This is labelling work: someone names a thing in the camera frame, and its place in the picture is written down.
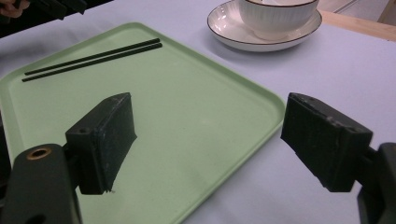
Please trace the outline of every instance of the white tablecloth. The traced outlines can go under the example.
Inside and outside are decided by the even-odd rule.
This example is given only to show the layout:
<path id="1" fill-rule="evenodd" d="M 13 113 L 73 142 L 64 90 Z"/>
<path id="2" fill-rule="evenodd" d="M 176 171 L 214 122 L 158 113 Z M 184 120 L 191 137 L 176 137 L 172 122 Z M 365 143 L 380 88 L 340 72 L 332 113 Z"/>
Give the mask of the white tablecloth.
<path id="1" fill-rule="evenodd" d="M 206 24 L 219 0 L 116 0 L 0 39 L 0 77 L 126 22 L 138 21 L 274 91 L 319 98 L 396 141 L 396 43 L 322 24 L 303 44 L 269 53 L 226 47 Z M 360 223 L 357 183 L 330 193 L 278 132 L 185 223 Z"/>

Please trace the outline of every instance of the saucer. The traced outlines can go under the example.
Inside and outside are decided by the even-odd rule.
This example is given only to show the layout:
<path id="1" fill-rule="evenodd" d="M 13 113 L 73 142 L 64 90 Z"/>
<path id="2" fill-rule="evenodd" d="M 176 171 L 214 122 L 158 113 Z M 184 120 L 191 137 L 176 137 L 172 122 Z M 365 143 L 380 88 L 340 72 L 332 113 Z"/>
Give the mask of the saucer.
<path id="1" fill-rule="evenodd" d="M 296 46 L 312 35 L 321 23 L 322 17 L 316 10 L 306 24 L 286 37 L 279 40 L 264 40 L 255 36 L 253 31 L 242 22 L 235 0 L 216 7 L 207 17 L 207 25 L 217 40 L 235 49 L 256 52 L 275 51 Z"/>

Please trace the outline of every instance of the tray rim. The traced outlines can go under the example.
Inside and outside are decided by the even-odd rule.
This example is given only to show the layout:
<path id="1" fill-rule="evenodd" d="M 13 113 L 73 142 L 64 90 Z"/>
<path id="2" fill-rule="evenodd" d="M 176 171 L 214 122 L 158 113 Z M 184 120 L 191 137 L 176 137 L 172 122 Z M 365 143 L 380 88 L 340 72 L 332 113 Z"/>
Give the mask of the tray rim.
<path id="1" fill-rule="evenodd" d="M 159 38 L 166 38 L 167 40 L 170 40 L 172 42 L 172 44 L 177 44 L 179 46 L 181 46 L 182 48 L 191 51 L 193 54 L 196 54 L 197 56 L 199 56 L 199 60 L 206 60 L 207 62 L 209 62 L 210 64 L 208 66 L 213 66 L 215 65 L 216 67 L 219 67 L 221 69 L 225 69 L 226 71 L 230 71 L 231 74 L 226 75 L 227 78 L 232 79 L 234 82 L 238 82 L 238 84 L 240 84 L 242 82 L 242 84 L 244 86 L 248 85 L 249 89 L 251 91 L 255 91 L 258 92 L 260 95 L 262 91 L 266 91 L 266 94 L 270 94 L 271 96 L 268 98 L 273 98 L 276 99 L 275 102 L 273 102 L 273 100 L 271 100 L 271 102 L 276 104 L 276 109 L 281 109 L 283 112 L 285 112 L 286 110 L 286 104 L 285 102 L 273 91 L 269 90 L 268 88 L 254 82 L 253 80 L 248 79 L 247 77 L 244 77 L 242 75 L 240 75 L 239 73 L 235 72 L 234 70 L 226 67 L 225 65 L 213 60 L 212 58 L 202 54 L 201 52 L 192 49 L 188 46 L 183 45 L 182 43 L 177 42 L 176 40 L 174 40 L 173 38 L 167 36 L 167 35 L 163 35 L 162 33 L 159 33 L 153 29 L 151 29 L 150 27 L 148 27 L 147 25 L 141 23 L 141 22 L 128 22 L 128 23 L 124 23 L 120 26 L 117 26 L 115 28 L 109 29 L 107 31 L 104 31 L 102 34 L 104 33 L 108 33 L 108 32 L 116 32 L 118 29 L 122 29 L 124 27 L 128 27 L 128 26 L 137 26 L 137 28 L 139 29 L 144 29 L 145 31 L 149 31 L 150 33 L 154 33 L 155 35 L 158 35 Z M 28 70 L 30 67 L 34 67 L 35 65 L 37 65 L 38 63 L 44 62 L 46 60 L 50 60 L 52 58 L 57 57 L 58 55 L 64 54 L 67 51 L 73 51 L 75 48 L 78 48 L 78 46 L 83 45 L 84 43 L 86 43 L 87 41 L 93 41 L 96 38 L 100 38 L 101 34 L 96 35 L 94 37 L 88 38 L 86 40 L 80 41 L 75 45 L 72 45 L 66 49 L 62 49 L 58 52 L 52 53 L 49 56 L 46 56 L 42 59 L 39 59 L 35 62 L 29 63 L 17 70 L 14 70 L 13 72 L 3 76 L 2 78 L 0 78 L 0 88 L 4 85 L 7 85 L 9 81 L 13 81 L 14 78 L 17 78 L 19 73 L 24 72 L 25 70 Z M 5 111 L 4 110 L 4 102 L 5 100 L 9 100 L 8 98 L 6 98 L 6 96 L 4 94 L 0 94 L 0 110 L 1 111 Z M 9 119 L 6 119 L 7 117 L 16 117 L 15 114 L 9 115 L 8 113 L 3 114 L 3 123 L 4 123 L 4 127 L 5 127 L 5 134 L 6 134 L 6 139 L 7 142 L 10 143 L 12 141 L 15 141 L 14 138 L 17 138 L 15 135 L 12 136 L 12 134 L 10 133 L 11 130 L 11 123 L 13 121 L 10 121 Z M 184 220 L 187 216 L 189 216 L 191 214 L 192 211 L 194 211 L 197 207 L 199 207 L 216 189 L 218 189 L 236 170 L 238 170 L 245 162 L 248 161 L 249 158 L 251 158 L 255 153 L 257 153 L 257 151 L 259 151 L 261 149 L 261 147 L 263 145 L 265 145 L 265 143 L 276 133 L 278 132 L 279 128 L 282 126 L 283 124 L 283 114 L 280 117 L 279 122 L 277 123 L 276 126 L 271 128 L 271 132 L 266 133 L 266 135 L 264 135 L 262 138 L 260 138 L 260 141 L 258 143 L 256 143 L 254 146 L 251 147 L 251 149 L 248 151 L 248 153 L 245 154 L 244 157 L 240 157 L 238 159 L 238 163 L 234 163 L 232 166 L 232 169 L 228 169 L 228 171 L 223 174 L 220 175 L 218 178 L 217 182 L 213 182 L 211 184 L 211 188 L 209 188 L 205 193 L 204 193 L 204 197 L 200 197 L 200 200 L 198 202 L 194 202 L 194 206 L 190 206 L 188 207 L 186 210 L 183 210 L 181 214 L 181 216 L 176 217 L 177 219 L 174 220 L 174 222 L 178 223 L 181 222 L 182 220 Z M 18 134 L 18 137 L 20 139 L 22 139 L 21 137 L 21 133 L 20 130 L 18 129 L 18 131 L 16 132 Z M 11 165 L 13 164 L 13 160 L 15 159 L 16 155 L 13 155 L 13 147 L 8 147 L 8 153 L 9 153 L 9 157 L 11 160 Z"/>

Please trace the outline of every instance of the bowl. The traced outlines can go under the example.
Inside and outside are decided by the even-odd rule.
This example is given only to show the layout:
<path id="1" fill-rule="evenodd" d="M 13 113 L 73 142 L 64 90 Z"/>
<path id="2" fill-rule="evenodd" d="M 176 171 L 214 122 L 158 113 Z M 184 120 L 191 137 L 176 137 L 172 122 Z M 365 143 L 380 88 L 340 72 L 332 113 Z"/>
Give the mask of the bowl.
<path id="1" fill-rule="evenodd" d="M 278 40 L 306 24 L 318 0 L 236 0 L 243 23 L 262 39 Z"/>

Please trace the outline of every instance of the chopsticks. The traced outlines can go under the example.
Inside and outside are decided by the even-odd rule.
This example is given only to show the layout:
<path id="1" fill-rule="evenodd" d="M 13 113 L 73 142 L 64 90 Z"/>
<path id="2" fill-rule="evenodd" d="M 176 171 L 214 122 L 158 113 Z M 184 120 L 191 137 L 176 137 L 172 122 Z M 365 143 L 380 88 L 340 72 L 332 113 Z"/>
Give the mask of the chopsticks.
<path id="1" fill-rule="evenodd" d="M 111 60 L 116 60 L 116 59 L 119 59 L 122 57 L 134 55 L 134 54 L 145 52 L 148 50 L 158 49 L 158 48 L 161 48 L 162 46 L 163 46 L 163 44 L 160 43 L 160 39 L 155 38 L 155 39 L 151 39 L 151 40 L 144 41 L 141 43 L 133 44 L 133 45 L 130 45 L 127 47 L 113 49 L 113 50 L 105 51 L 102 53 L 94 54 L 94 55 L 91 55 L 88 57 L 79 58 L 79 59 L 69 61 L 66 63 L 58 63 L 58 64 L 55 64 L 55 65 L 52 65 L 49 67 L 44 67 L 44 68 L 36 69 L 33 71 L 29 71 L 29 72 L 25 73 L 26 76 L 30 76 L 30 75 L 41 73 L 41 72 L 46 72 L 46 71 L 53 70 L 56 68 L 61 68 L 61 69 L 50 71 L 47 73 L 41 73 L 41 74 L 33 76 L 33 77 L 26 77 L 26 78 L 23 78 L 22 81 L 26 82 L 26 81 L 35 80 L 35 79 L 42 78 L 42 77 L 49 77 L 49 76 L 64 73 L 67 71 L 79 69 L 82 67 L 87 67 L 90 65 L 98 64 L 98 63 L 104 63 L 104 62 L 108 62 Z"/>

